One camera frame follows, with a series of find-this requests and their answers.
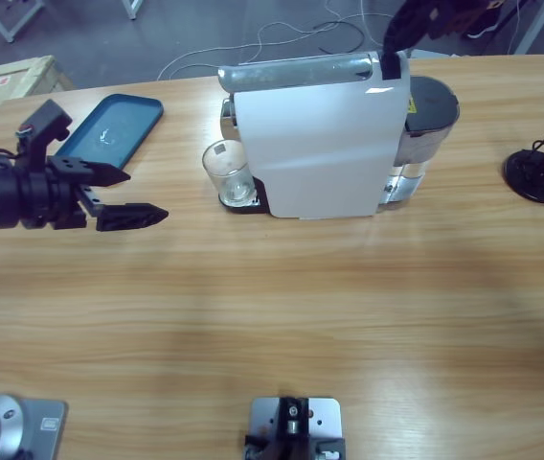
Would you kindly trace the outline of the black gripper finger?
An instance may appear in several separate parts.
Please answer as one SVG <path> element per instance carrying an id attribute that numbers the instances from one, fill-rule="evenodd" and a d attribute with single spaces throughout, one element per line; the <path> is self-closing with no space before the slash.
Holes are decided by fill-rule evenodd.
<path id="1" fill-rule="evenodd" d="M 47 166 L 59 180 L 70 184 L 109 187 L 130 179 L 128 173 L 113 165 L 77 157 L 49 156 Z"/>
<path id="2" fill-rule="evenodd" d="M 169 212 L 150 203 L 103 205 L 97 215 L 99 232 L 136 230 L 153 226 L 169 216 Z"/>
<path id="3" fill-rule="evenodd" d="M 382 79 L 397 80 L 401 77 L 400 51 L 414 47 L 428 30 L 428 2 L 409 0 L 391 19 L 383 38 L 380 67 Z"/>
<path id="4" fill-rule="evenodd" d="M 488 8 L 485 0 L 436 1 L 430 13 L 427 34 L 430 38 L 440 38 L 453 33 L 463 33 Z"/>

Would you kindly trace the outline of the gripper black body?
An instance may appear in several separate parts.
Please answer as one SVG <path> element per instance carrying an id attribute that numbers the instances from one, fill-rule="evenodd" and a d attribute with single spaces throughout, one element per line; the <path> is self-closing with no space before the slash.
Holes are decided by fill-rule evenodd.
<path id="1" fill-rule="evenodd" d="M 77 189 L 86 185 L 59 180 L 47 166 L 40 171 L 17 166 L 0 155 L 0 229 L 22 225 L 40 229 L 79 229 L 87 216 L 79 204 Z"/>

